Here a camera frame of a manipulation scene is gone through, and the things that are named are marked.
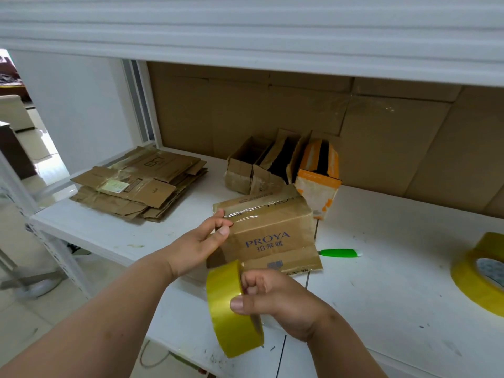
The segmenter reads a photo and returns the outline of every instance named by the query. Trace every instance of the floor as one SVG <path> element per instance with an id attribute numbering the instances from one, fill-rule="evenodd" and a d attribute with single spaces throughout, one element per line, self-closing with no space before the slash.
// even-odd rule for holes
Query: floor
<path id="1" fill-rule="evenodd" d="M 26 149 L 30 149 L 27 152 L 37 169 L 38 176 L 23 181 L 28 190 L 35 192 L 48 184 L 68 177 L 69 174 L 36 110 L 35 112 L 28 110 L 28 112 L 36 129 L 19 133 L 18 138 Z M 43 205 L 47 206 L 59 199 L 67 198 L 74 190 L 75 187 L 71 186 L 46 199 Z M 2 223 L 0 248 L 19 266 L 36 268 L 55 265 L 43 246 L 24 229 L 23 218 L 14 205 L 1 198 L 0 222 Z M 123 266 L 104 259 L 83 264 L 82 268 L 91 283 L 98 289 L 107 286 L 124 271 Z M 35 300 L 20 301 L 10 290 L 0 291 L 0 366 L 10 361 L 85 303 L 84 296 L 68 279 Z M 162 346 L 150 342 L 142 357 L 143 364 L 154 365 L 167 353 L 168 351 Z M 146 369 L 137 360 L 131 374 L 133 378 L 204 376 L 172 355 L 151 369 Z"/>

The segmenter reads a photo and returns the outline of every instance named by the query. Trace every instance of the fingernail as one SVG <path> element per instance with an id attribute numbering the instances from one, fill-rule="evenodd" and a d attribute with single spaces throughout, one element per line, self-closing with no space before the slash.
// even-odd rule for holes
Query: fingernail
<path id="1" fill-rule="evenodd" d="M 227 235 L 229 235 L 229 227 L 227 225 L 223 225 L 222 227 L 220 227 L 218 229 L 217 232 L 219 232 L 223 236 L 227 236 Z"/>
<path id="2" fill-rule="evenodd" d="M 238 314 L 243 314 L 243 296 L 236 296 L 229 303 L 229 307 L 232 311 Z"/>

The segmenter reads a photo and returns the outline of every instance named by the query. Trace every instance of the orange and white box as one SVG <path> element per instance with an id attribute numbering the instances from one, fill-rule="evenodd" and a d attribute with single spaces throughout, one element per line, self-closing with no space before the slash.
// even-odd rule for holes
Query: orange and white box
<path id="1" fill-rule="evenodd" d="M 341 185 L 338 142 L 337 136 L 312 132 L 294 182 L 318 220 L 324 220 Z"/>

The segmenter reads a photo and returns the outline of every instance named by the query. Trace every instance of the packing tape roll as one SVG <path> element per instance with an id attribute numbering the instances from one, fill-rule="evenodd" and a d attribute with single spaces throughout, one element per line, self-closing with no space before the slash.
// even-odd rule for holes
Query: packing tape roll
<path id="1" fill-rule="evenodd" d="M 482 308 L 504 317 L 504 235 L 488 232 L 451 267 L 457 287 Z"/>
<path id="2" fill-rule="evenodd" d="M 259 316 L 242 316 L 231 311 L 232 298 L 243 294 L 242 269 L 238 260 L 208 273 L 207 299 L 219 345 L 233 358 L 264 343 Z"/>

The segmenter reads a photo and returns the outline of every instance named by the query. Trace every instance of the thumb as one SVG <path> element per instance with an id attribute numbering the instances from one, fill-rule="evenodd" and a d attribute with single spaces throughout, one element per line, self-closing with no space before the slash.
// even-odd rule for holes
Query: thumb
<path id="1" fill-rule="evenodd" d="M 223 225 L 215 233 L 210 235 L 208 239 L 201 242 L 201 249 L 206 256 L 210 256 L 220 245 L 226 241 L 229 236 L 229 227 Z"/>
<path id="2" fill-rule="evenodd" d="M 236 296 L 229 307 L 237 314 L 274 314 L 276 304 L 272 294 L 243 294 Z"/>

